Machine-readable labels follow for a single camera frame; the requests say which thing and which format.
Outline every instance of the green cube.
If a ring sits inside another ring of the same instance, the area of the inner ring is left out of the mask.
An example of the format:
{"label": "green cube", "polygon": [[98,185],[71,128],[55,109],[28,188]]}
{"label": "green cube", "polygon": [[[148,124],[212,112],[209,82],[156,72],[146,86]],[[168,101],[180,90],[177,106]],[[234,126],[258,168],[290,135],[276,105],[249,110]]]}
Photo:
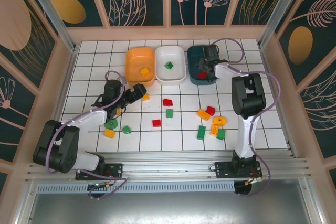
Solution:
{"label": "green cube", "polygon": [[108,121],[106,124],[104,124],[104,126],[106,129],[114,130],[116,127],[118,127],[118,121],[117,119],[112,119]]}
{"label": "green cube", "polygon": [[132,131],[128,126],[125,126],[124,128],[122,128],[121,130],[124,134],[130,134]]}
{"label": "green cube", "polygon": [[166,67],[166,69],[172,69],[174,65],[170,61],[168,61],[164,66]]}
{"label": "green cube", "polygon": [[171,109],[166,110],[166,117],[167,118],[173,118],[173,110],[171,110]]}
{"label": "green cube", "polygon": [[204,140],[204,135],[205,135],[205,126],[199,126],[198,133],[197,133],[197,139]]}
{"label": "green cube", "polygon": [[223,129],[219,129],[216,138],[219,139],[219,140],[223,140],[224,137],[225,137],[225,130],[223,130]]}

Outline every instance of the white grid tile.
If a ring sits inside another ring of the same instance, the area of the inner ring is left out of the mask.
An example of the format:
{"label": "white grid tile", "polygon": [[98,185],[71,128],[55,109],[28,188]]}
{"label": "white grid tile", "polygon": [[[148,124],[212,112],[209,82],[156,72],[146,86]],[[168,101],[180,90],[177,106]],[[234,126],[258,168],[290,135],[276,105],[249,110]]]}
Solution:
{"label": "white grid tile", "polygon": [[128,40],[114,41],[112,52],[127,52],[129,46]]}
{"label": "white grid tile", "polygon": [[173,112],[173,118],[167,118],[166,112],[162,112],[162,130],[163,131],[180,131],[181,126],[181,113]]}
{"label": "white grid tile", "polygon": [[183,150],[184,151],[203,151],[204,142],[197,139],[198,131],[183,131]]}
{"label": "white grid tile", "polygon": [[156,50],[158,47],[161,47],[160,40],[146,40],[145,42],[146,47],[151,47]]}
{"label": "white grid tile", "polygon": [[90,52],[96,52],[97,42],[96,41],[82,41],[79,53],[85,54]]}
{"label": "white grid tile", "polygon": [[161,46],[177,46],[176,39],[161,40]]}
{"label": "white grid tile", "polygon": [[206,151],[225,150],[225,140],[219,140],[210,135],[210,131],[205,132],[204,147]]}
{"label": "white grid tile", "polygon": [[201,118],[196,112],[182,112],[182,128],[184,130],[198,130]]}
{"label": "white grid tile", "polygon": [[76,66],[77,67],[88,67],[92,66],[93,58],[95,54],[78,54]]}
{"label": "white grid tile", "polygon": [[99,132],[97,152],[117,152],[119,144],[119,132],[115,133],[113,139],[104,136],[104,132]]}
{"label": "white grid tile", "polygon": [[[204,45],[214,41],[207,39],[195,41],[164,40],[162,45],[178,44],[184,50],[187,50],[194,43],[195,45]],[[81,53],[73,71],[62,119],[73,118],[81,113],[83,108],[84,110],[89,109],[98,95],[103,92],[105,72],[109,69],[124,75],[127,50],[133,46],[144,45],[155,49],[161,46],[161,41],[100,41],[98,43],[96,41],[85,41],[82,44]],[[244,58],[242,64],[235,65],[236,68],[242,71],[264,69],[258,49],[252,50],[255,49],[255,45],[251,41],[244,41],[246,60]],[[240,49],[233,42],[220,41],[218,46],[221,50],[219,53],[221,59],[232,61],[240,58]],[[273,98],[268,79],[265,76],[262,77],[266,100],[269,105]],[[109,75],[109,79],[115,78],[117,78],[117,75]],[[156,81],[153,86],[146,89],[151,95],[151,99],[143,102],[138,100],[127,106],[126,112],[117,119],[119,125],[115,129],[116,136],[114,139],[104,137],[105,128],[102,125],[91,129],[89,133],[92,134],[85,137],[82,145],[93,152],[96,151],[96,147],[97,152],[224,150],[225,147],[232,150],[235,148],[238,116],[232,111],[230,80],[218,79],[216,84],[210,86],[193,85],[190,79],[186,79],[180,86],[160,86]],[[173,107],[169,108],[162,105],[162,100],[165,98],[173,100]],[[208,121],[204,121],[197,115],[197,110],[200,107],[206,110],[208,105],[216,108],[215,116],[222,115],[227,118],[227,124],[224,126],[227,131],[224,141],[217,140],[216,137],[209,134],[213,116]],[[172,119],[166,118],[166,109],[173,109]],[[152,120],[157,119],[162,121],[162,127],[153,128]],[[129,135],[119,134],[120,125],[121,127],[129,126],[132,133]],[[204,142],[196,139],[200,125],[207,129]],[[257,129],[255,148],[287,148],[276,110],[263,114],[258,122]]]}
{"label": "white grid tile", "polygon": [[94,66],[110,66],[111,53],[99,53],[94,55]]}
{"label": "white grid tile", "polygon": [[192,39],[182,39],[177,41],[177,45],[179,47],[182,47],[183,50],[187,52],[189,47],[192,47],[194,45],[194,42]]}
{"label": "white grid tile", "polygon": [[140,148],[140,132],[131,134],[119,133],[119,152],[138,152]]}
{"label": "white grid tile", "polygon": [[112,52],[113,41],[99,41],[96,52]]}
{"label": "white grid tile", "polygon": [[131,40],[129,49],[135,48],[135,47],[144,47],[145,41],[144,40]]}
{"label": "white grid tile", "polygon": [[162,151],[181,151],[182,131],[162,132]]}
{"label": "white grid tile", "polygon": [[159,152],[161,150],[161,132],[144,131],[140,135],[141,152]]}
{"label": "white grid tile", "polygon": [[[217,39],[210,39],[210,44],[215,42]],[[216,43],[220,51],[227,51],[225,40],[220,40]]]}

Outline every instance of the red cube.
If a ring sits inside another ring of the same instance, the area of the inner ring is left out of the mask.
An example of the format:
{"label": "red cube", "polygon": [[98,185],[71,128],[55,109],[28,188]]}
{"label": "red cube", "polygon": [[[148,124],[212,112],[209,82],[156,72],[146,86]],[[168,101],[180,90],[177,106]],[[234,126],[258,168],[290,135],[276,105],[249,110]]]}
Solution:
{"label": "red cube", "polygon": [[206,108],[206,113],[208,113],[208,114],[210,114],[210,115],[214,115],[215,112],[216,112],[216,109],[215,109],[214,107],[210,107],[210,106],[208,106],[208,107]]}
{"label": "red cube", "polygon": [[200,80],[204,80],[207,76],[207,73],[206,72],[200,72],[197,77],[200,79]]}
{"label": "red cube", "polygon": [[161,120],[160,119],[153,120],[152,123],[153,123],[153,127],[161,127]]}
{"label": "red cube", "polygon": [[173,106],[173,101],[170,100],[170,99],[163,99],[163,106],[166,106],[166,107],[171,107]]}

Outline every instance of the yellow block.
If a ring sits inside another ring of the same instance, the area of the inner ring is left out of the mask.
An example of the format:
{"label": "yellow block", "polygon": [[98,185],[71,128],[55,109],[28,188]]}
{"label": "yellow block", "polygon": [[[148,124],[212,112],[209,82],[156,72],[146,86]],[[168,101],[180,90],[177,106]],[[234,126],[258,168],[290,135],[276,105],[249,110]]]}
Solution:
{"label": "yellow block", "polygon": [[202,110],[202,109],[200,109],[200,110],[198,111],[197,115],[198,115],[200,118],[204,119],[205,121],[208,121],[209,118],[211,117],[210,114],[206,113],[206,112],[205,112],[204,110]]}
{"label": "yellow block", "polygon": [[147,74],[149,74],[149,69],[148,68],[141,69],[140,74],[142,75],[142,77],[145,77]]}
{"label": "yellow block", "polygon": [[218,135],[218,126],[217,125],[215,125],[215,124],[212,125],[210,134],[212,136],[217,136]]}
{"label": "yellow block", "polygon": [[215,116],[213,120],[213,124],[219,127],[223,127],[226,124],[226,118],[222,116]]}
{"label": "yellow block", "polygon": [[106,129],[104,132],[104,136],[109,137],[109,138],[114,138],[116,133],[113,130]]}
{"label": "yellow block", "polygon": [[150,99],[150,95],[149,94],[145,94],[143,97],[142,97],[142,101],[148,101]]}

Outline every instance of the purple cable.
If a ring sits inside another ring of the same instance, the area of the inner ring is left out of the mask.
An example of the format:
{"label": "purple cable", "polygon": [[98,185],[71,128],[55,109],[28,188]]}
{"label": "purple cable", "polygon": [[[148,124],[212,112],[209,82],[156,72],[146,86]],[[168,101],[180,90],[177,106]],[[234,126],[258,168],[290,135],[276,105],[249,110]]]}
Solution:
{"label": "purple cable", "polygon": [[51,139],[51,143],[50,143],[50,145],[49,145],[49,147],[48,147],[48,151],[47,151],[47,155],[46,155],[45,166],[46,166],[46,170],[47,170],[48,173],[53,174],[53,173],[56,173],[56,172],[57,172],[56,170],[55,170],[55,171],[51,171],[51,170],[49,169],[49,159],[50,159],[51,149],[52,149],[52,147],[53,147],[53,145],[54,145],[54,143],[55,143],[55,141],[56,141],[56,138],[57,138],[58,134],[59,134],[59,133],[60,133],[60,132],[61,132],[61,131],[62,131],[62,130],[69,124],[69,123],[71,123],[71,122],[75,122],[76,120],[82,118],[83,116],[85,116],[85,115],[87,115],[87,114],[89,114],[89,113],[104,110],[104,109],[106,109],[106,108],[108,108],[108,107],[114,105],[114,104],[115,104],[116,102],[118,102],[119,99],[122,97],[122,95],[123,95],[123,93],[124,93],[124,90],[125,90],[125,81],[124,81],[123,77],[122,77],[121,74],[119,74],[118,72],[113,71],[113,70],[110,70],[110,71],[106,72],[106,74],[105,74],[105,80],[108,80],[109,73],[116,73],[116,74],[119,76],[119,78],[121,79],[121,85],[122,85],[122,87],[121,87],[120,95],[119,95],[113,102],[111,102],[111,103],[108,104],[108,105],[105,105],[105,106],[100,107],[100,108],[96,108],[96,109],[94,109],[94,110],[88,110],[88,111],[86,111],[86,112],[84,112],[84,113],[82,113],[82,114],[80,114],[80,115],[78,115],[78,116],[75,116],[73,119],[71,119],[71,120],[69,120],[68,122],[64,123],[64,124],[63,124],[63,125],[56,131],[56,133],[54,134],[54,136],[53,136],[52,139]]}
{"label": "purple cable", "polygon": [[[241,48],[241,50],[242,50],[242,53],[241,53],[241,56],[242,56],[242,57],[240,58],[240,60],[239,60],[239,61],[231,61],[231,62],[229,62],[229,64],[231,64],[231,63],[240,63],[240,62],[243,60],[243,58],[244,58],[245,52],[244,52],[244,49],[243,49],[242,45],[241,45],[237,40],[235,40],[235,39],[231,39],[231,38],[223,38],[223,39],[218,39],[218,40],[216,40],[216,41],[213,42],[212,44],[215,44],[215,43],[217,43],[217,42],[219,42],[219,41],[221,41],[221,40],[225,40],[225,39],[227,39],[227,40],[231,40],[231,41],[237,43],[238,46],[239,46],[239,47]],[[228,68],[231,69],[232,71],[236,72],[236,73],[242,73],[242,74],[253,74],[253,73],[261,73],[261,74],[265,74],[265,75],[271,77],[271,78],[276,82],[276,84],[277,84],[277,86],[278,86],[278,96],[277,96],[276,100],[275,100],[269,107],[267,107],[267,108],[265,108],[264,110],[260,111],[258,114],[256,114],[256,115],[252,118],[252,121],[251,121],[251,125],[252,125],[252,124],[254,124],[254,121],[255,121],[261,114],[263,114],[263,113],[265,113],[266,111],[270,110],[270,109],[271,109],[273,106],[275,106],[275,105],[277,104],[277,102],[280,100],[280,96],[281,96],[281,86],[280,86],[280,83],[279,83],[278,79],[277,79],[273,74],[268,73],[268,72],[265,72],[265,71],[243,72],[243,71],[240,71],[240,70],[238,70],[238,69],[235,69],[235,68],[231,67],[230,65],[228,65]],[[263,158],[260,157],[260,156],[257,154],[256,150],[255,150],[255,149],[253,148],[253,146],[252,146],[252,131],[253,131],[253,127],[250,127],[249,134],[248,134],[248,143],[249,143],[249,146],[250,146],[250,148],[251,148],[251,151],[252,151],[252,152],[256,155],[256,157],[257,157],[258,159],[260,159],[260,161],[265,165],[266,170],[267,170],[267,172],[268,172],[268,180],[267,180],[267,185],[265,186],[265,188],[264,188],[262,191],[260,191],[260,192],[258,192],[258,193],[254,193],[254,194],[249,194],[249,195],[245,195],[245,194],[244,194],[244,196],[246,196],[246,197],[252,197],[252,196],[257,196],[257,195],[262,194],[264,191],[266,191],[266,190],[268,189],[269,184],[270,184],[270,181],[271,181],[271,172],[270,172],[270,169],[269,169],[268,165],[267,165],[266,162],[263,160]]]}

